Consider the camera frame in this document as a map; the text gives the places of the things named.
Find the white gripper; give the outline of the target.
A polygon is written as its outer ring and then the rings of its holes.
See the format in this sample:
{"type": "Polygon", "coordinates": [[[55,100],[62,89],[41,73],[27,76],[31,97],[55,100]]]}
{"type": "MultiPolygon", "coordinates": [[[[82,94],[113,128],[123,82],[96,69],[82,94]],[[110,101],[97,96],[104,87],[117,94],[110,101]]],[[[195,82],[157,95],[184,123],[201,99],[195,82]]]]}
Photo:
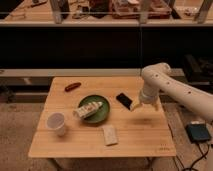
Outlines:
{"type": "Polygon", "coordinates": [[[130,111],[134,111],[135,109],[139,108],[143,104],[152,104],[155,111],[159,110],[159,105],[156,103],[157,97],[156,96],[148,96],[143,91],[139,93],[139,101],[141,102],[133,102],[130,105],[130,111]]]}

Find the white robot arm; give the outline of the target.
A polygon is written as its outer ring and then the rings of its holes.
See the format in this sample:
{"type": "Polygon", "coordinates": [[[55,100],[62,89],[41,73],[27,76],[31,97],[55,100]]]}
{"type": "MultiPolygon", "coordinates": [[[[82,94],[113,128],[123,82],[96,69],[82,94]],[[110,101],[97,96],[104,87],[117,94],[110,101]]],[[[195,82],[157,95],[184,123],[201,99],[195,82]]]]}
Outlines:
{"type": "Polygon", "coordinates": [[[169,76],[171,68],[167,63],[157,63],[142,69],[144,81],[137,101],[130,105],[130,110],[142,104],[155,104],[159,91],[162,90],[188,110],[203,118],[209,124],[213,123],[213,94],[189,86],[169,76]]]}

